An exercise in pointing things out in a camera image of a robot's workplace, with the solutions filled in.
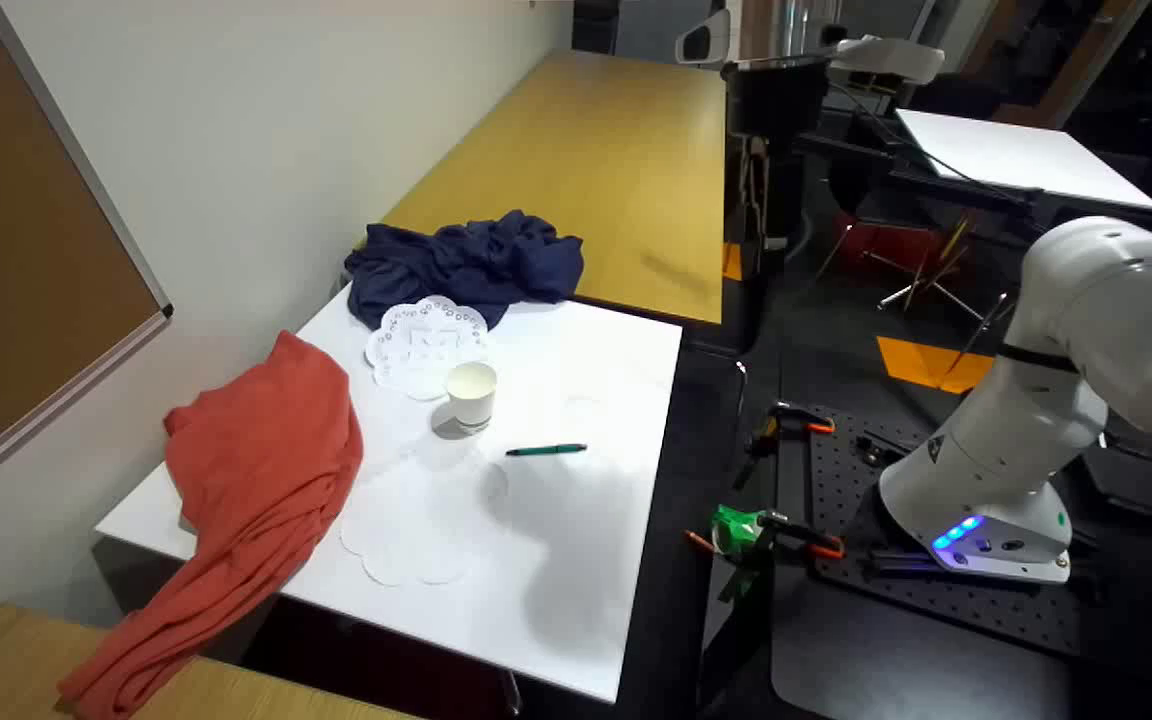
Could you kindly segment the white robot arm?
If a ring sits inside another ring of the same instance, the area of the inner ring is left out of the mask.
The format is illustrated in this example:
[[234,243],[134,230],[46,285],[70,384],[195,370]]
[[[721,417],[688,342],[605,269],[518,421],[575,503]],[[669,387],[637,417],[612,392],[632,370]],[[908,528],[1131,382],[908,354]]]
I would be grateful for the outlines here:
[[989,377],[878,474],[878,507],[953,577],[1069,583],[1050,478],[1106,417],[1152,438],[1152,233],[1079,215],[1029,243]]

